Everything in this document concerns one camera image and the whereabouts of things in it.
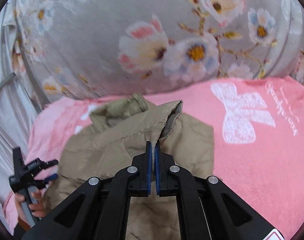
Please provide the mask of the person's left hand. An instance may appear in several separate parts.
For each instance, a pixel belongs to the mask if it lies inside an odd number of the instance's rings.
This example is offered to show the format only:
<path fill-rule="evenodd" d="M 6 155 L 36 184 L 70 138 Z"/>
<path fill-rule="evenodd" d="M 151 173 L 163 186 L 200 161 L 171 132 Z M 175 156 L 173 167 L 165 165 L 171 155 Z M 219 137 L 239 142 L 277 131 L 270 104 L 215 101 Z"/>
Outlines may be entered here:
<path fill-rule="evenodd" d="M 15 193 L 15 206 L 18 212 L 19 218 L 28 224 L 28 220 L 23 211 L 22 203 L 25 202 L 25 197 L 19 193 Z M 33 198 L 37 200 L 36 203 L 32 203 L 29 205 L 29 209 L 32 210 L 32 214 L 37 218 L 43 218 L 47 215 L 45 207 L 43 205 L 43 195 L 42 192 L 37 189 L 35 192 L 32 192 Z"/>

